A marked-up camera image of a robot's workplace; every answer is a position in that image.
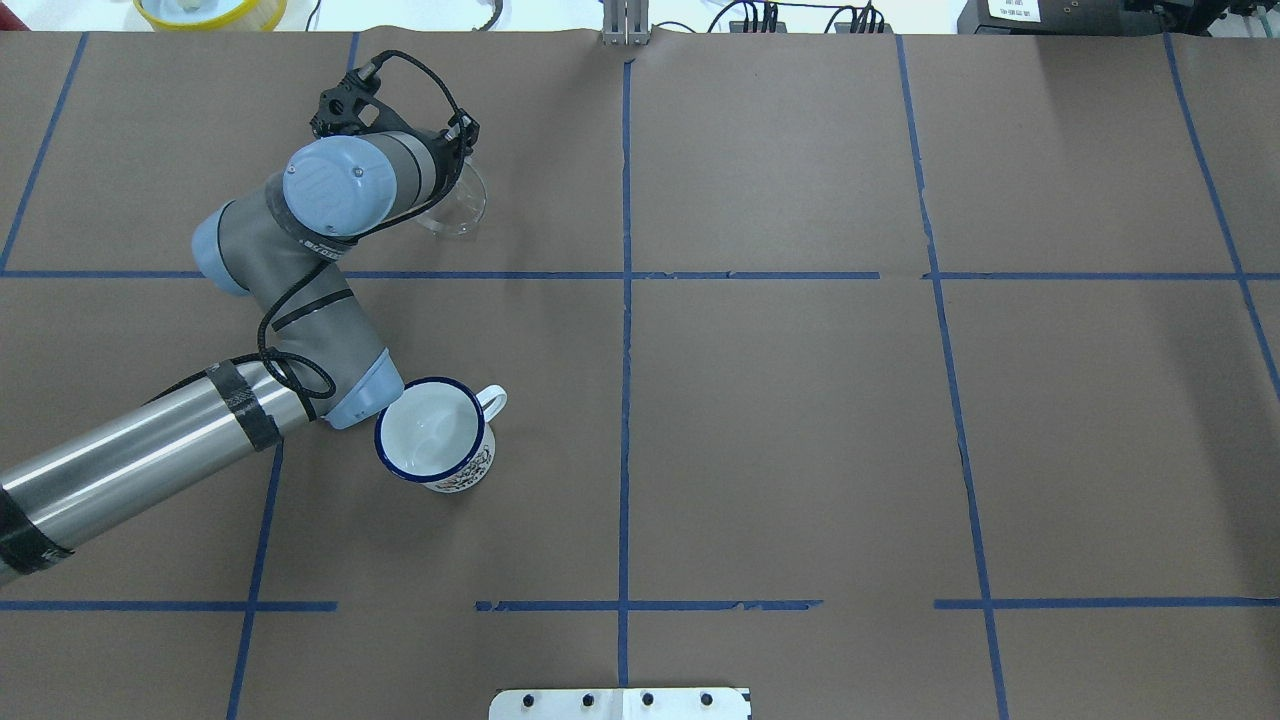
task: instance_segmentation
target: blue joint cap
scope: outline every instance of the blue joint cap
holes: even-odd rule
[[[323,137],[289,158],[284,201],[300,223],[320,234],[360,234],[390,213],[396,169],[367,140]]]
[[[338,405],[324,416],[334,429],[343,430],[356,423],[381,413],[388,405],[396,402],[404,392],[404,380],[399,377],[399,370],[392,363],[390,351],[383,352],[374,360],[374,364],[365,370],[356,387],[351,388]]]
[[[227,269],[223,250],[218,246],[218,225],[223,222],[223,213],[229,205],[230,202],[225,202],[216,213],[196,225],[196,232],[191,233],[191,254],[196,258],[200,274],[214,281],[219,290],[230,295],[248,295]]]

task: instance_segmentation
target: vertical blue tape line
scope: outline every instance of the vertical blue tape line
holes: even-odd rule
[[[1199,133],[1196,132],[1196,123],[1192,120],[1192,109],[1187,104],[1187,94],[1183,91],[1183,76],[1178,70],[1178,55],[1174,53],[1174,40],[1167,32],[1165,33],[1165,56],[1169,58],[1169,73],[1174,78],[1174,91],[1178,94],[1178,105],[1181,108],[1183,120],[1187,123],[1187,135],[1190,137],[1192,150],[1196,151],[1196,161],[1199,163],[1201,176],[1204,177],[1208,199],[1213,202],[1217,227],[1222,231],[1226,252],[1231,256],[1231,268],[1235,270],[1236,282],[1240,284],[1240,293],[1244,295],[1244,307],[1249,311],[1249,322],[1253,323],[1253,334],[1257,337],[1258,347],[1262,350],[1262,360],[1267,365],[1267,374],[1271,375],[1271,389],[1275,392],[1276,398],[1280,400],[1280,373],[1276,372],[1276,361],[1271,355],[1271,345],[1267,343],[1267,333],[1262,329],[1258,309],[1253,305],[1253,292],[1249,290],[1249,279],[1244,274],[1240,254],[1235,249],[1235,238],[1231,237],[1231,227],[1226,222],[1226,213],[1222,211],[1222,201],[1217,195],[1213,173],[1208,170],[1208,161],[1204,159],[1203,147],[1201,147]]]
[[[72,56],[72,65],[67,69],[67,79],[63,81],[63,90],[58,94],[58,102],[54,104],[54,113],[49,117],[49,126],[45,128],[45,137],[40,141],[40,150],[36,151],[36,161],[31,164],[31,174],[27,176],[27,186],[22,190],[18,200],[18,209],[13,214],[13,224],[9,225],[9,236],[5,237],[4,250],[0,250],[0,274],[9,265],[9,255],[13,254],[13,243],[18,240],[18,231],[22,228],[22,217],[27,213],[27,202],[36,190],[36,178],[40,177],[40,168],[45,164],[45,154],[49,152],[49,142],[54,138],[54,129],[58,127],[58,118],[63,115],[67,105],[67,94],[76,81],[76,70],[79,69],[81,58],[84,56],[84,46],[88,44],[88,33],[82,32],[81,40],[76,44],[76,54]]]
[[[351,33],[351,49],[347,50],[347,69],[352,70],[356,68],[356,53],[360,51],[360,33]]]
[[[631,63],[622,64],[622,456],[618,468],[618,687],[630,683],[631,602]]]
[[[257,614],[257,593],[262,587],[262,569],[266,566],[266,544],[271,537],[271,518],[275,515],[275,493],[280,488],[280,468],[284,465],[284,441],[275,446],[271,460],[271,480],[266,486],[266,502],[262,503],[262,527],[257,533],[257,553],[253,556],[253,575],[248,583],[248,600],[244,606],[244,621],[241,624],[241,644],[236,653],[236,674],[232,676],[232,692],[227,701],[227,720],[236,720],[239,712],[239,696],[244,688],[244,667],[248,665],[248,646],[253,637],[253,616]]]
[[[956,445],[960,450],[960,468],[964,473],[965,495],[969,500],[969,530],[973,534],[973,556],[978,566],[978,588],[983,600],[983,619],[987,625],[987,651],[991,655],[991,676],[996,689],[996,710],[1001,720],[1009,719],[1009,702],[1005,696],[1005,671],[1000,660],[1000,641],[996,635],[996,612],[991,607],[991,582],[987,577],[987,551],[982,543],[982,521],[978,519],[978,493],[973,487],[973,466],[969,462],[969,439],[964,430],[964,413],[960,409],[960,386],[956,382],[955,356],[951,352],[951,329],[947,325],[946,301],[942,297],[942,279],[938,269],[938,250],[933,240],[933,223],[924,202],[924,163],[920,158],[920,140],[915,128],[915,108],[911,104],[911,81],[906,70],[906,49],[902,36],[895,36],[897,42],[897,64],[902,77],[902,101],[906,108],[906,127],[911,137],[911,159],[915,164],[915,188],[920,200],[920,222],[929,250],[929,272],[933,283],[933,304],[938,314],[938,331],[942,334],[942,357],[947,368],[947,386],[951,392],[951,415],[956,427]]]

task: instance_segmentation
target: mug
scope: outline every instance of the mug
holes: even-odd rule
[[[507,391],[480,392],[453,378],[422,378],[404,386],[378,414],[374,443],[383,465],[435,492],[462,492],[493,465],[489,421],[507,405]]]

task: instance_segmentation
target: metal bracket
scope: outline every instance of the metal bracket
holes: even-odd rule
[[[605,45],[649,45],[649,0],[604,0]]]
[[[503,691],[489,720],[750,720],[741,688]]]

